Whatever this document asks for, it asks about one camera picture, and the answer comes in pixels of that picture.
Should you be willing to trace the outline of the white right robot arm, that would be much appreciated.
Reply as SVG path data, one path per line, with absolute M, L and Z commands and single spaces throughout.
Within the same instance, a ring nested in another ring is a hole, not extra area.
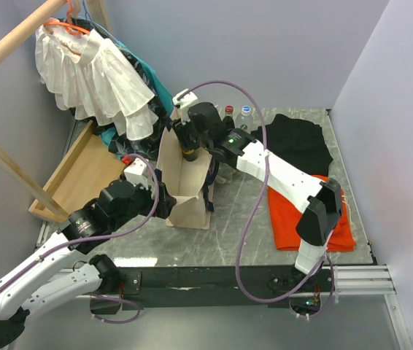
M 314 266 L 325 254 L 343 214 L 340 184 L 298 170 L 267 150 L 263 141 L 223 122 L 209 102 L 175 103 L 171 126 L 186 160 L 204 149 L 217 162 L 261 180 L 301 213 L 296 225 L 301 243 L 293 282 L 301 290 L 311 289 L 319 279 Z

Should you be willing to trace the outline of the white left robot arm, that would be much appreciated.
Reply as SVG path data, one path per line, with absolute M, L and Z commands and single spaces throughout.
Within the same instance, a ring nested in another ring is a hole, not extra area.
M 145 187 L 115 180 L 72 212 L 45 244 L 0 278 L 0 349 L 17 339 L 33 316 L 53 305 L 87 292 L 114 291 L 119 273 L 106 255 L 95 256 L 66 278 L 50 278 L 115 237 L 134 217 L 167 218 L 176 202 L 163 182 Z

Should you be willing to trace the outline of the clear glass green-cap bottle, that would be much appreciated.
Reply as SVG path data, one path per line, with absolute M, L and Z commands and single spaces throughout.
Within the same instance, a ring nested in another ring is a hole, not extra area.
M 227 164 L 221 163 L 218 168 L 217 176 L 215 181 L 218 184 L 228 184 L 232 182 L 233 177 L 236 174 L 236 170 Z

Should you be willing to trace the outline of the silver-top drink can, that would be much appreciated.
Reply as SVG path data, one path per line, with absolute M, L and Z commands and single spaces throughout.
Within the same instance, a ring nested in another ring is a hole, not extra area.
M 198 147 L 182 146 L 183 159 L 188 162 L 193 162 L 198 158 Z

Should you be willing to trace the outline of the blue-cap water bottle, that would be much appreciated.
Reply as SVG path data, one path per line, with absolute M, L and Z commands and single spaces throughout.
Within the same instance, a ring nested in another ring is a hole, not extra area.
M 236 116 L 235 126 L 243 131 L 250 132 L 253 127 L 252 109 L 249 106 L 243 106 L 240 113 Z

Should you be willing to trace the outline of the beige canvas tote bag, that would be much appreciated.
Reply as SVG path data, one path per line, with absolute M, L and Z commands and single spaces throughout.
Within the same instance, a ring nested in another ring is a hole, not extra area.
M 209 198 L 206 199 L 204 185 L 214 170 L 212 156 L 199 149 L 197 158 L 187 161 L 174 131 L 166 129 L 161 137 L 157 169 L 162 172 L 168 193 L 177 200 L 166 224 L 177 228 L 208 229 L 212 213 L 207 201 L 213 200 L 214 186 L 208 187 Z

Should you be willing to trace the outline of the Coca-Cola glass bottle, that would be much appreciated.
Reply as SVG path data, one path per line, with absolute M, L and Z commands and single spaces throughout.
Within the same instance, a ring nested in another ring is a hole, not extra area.
M 234 129 L 235 125 L 233 120 L 233 107 L 231 105 L 227 105 L 225 107 L 223 122 L 228 129 Z

